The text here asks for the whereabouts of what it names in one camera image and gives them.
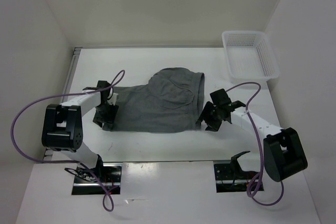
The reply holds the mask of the grey shorts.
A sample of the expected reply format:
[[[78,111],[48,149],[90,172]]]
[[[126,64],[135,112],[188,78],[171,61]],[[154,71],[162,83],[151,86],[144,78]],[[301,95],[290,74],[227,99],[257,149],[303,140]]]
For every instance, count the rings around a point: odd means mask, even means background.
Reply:
[[[205,76],[186,68],[165,68],[147,84],[115,87],[119,107],[115,132],[178,133],[200,130]]]

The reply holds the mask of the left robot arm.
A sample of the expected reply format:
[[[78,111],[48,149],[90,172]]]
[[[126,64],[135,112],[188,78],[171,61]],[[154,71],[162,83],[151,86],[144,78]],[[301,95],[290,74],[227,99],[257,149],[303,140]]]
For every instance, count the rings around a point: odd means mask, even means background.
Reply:
[[[95,109],[93,123],[104,131],[111,131],[116,118],[117,96],[107,81],[96,87],[86,87],[80,95],[46,108],[41,142],[55,152],[61,152],[81,167],[74,173],[83,180],[110,181],[112,170],[103,165],[100,155],[83,142],[82,117]]]

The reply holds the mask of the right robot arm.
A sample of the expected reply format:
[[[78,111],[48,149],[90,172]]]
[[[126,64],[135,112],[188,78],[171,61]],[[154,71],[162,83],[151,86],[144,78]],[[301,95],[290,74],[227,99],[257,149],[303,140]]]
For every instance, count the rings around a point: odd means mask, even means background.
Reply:
[[[263,167],[275,182],[305,170],[308,161],[298,132],[271,124],[248,109],[241,101],[232,101],[224,89],[210,94],[198,118],[205,122],[207,131],[217,132],[223,122],[233,124],[250,134],[258,134],[263,142]]]

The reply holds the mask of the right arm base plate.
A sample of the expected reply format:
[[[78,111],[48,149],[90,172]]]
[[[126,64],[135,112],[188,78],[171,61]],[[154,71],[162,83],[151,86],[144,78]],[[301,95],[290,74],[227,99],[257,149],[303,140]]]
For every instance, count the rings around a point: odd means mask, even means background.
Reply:
[[[238,160],[220,161],[214,163],[214,174],[217,193],[246,192],[256,171],[242,170]]]

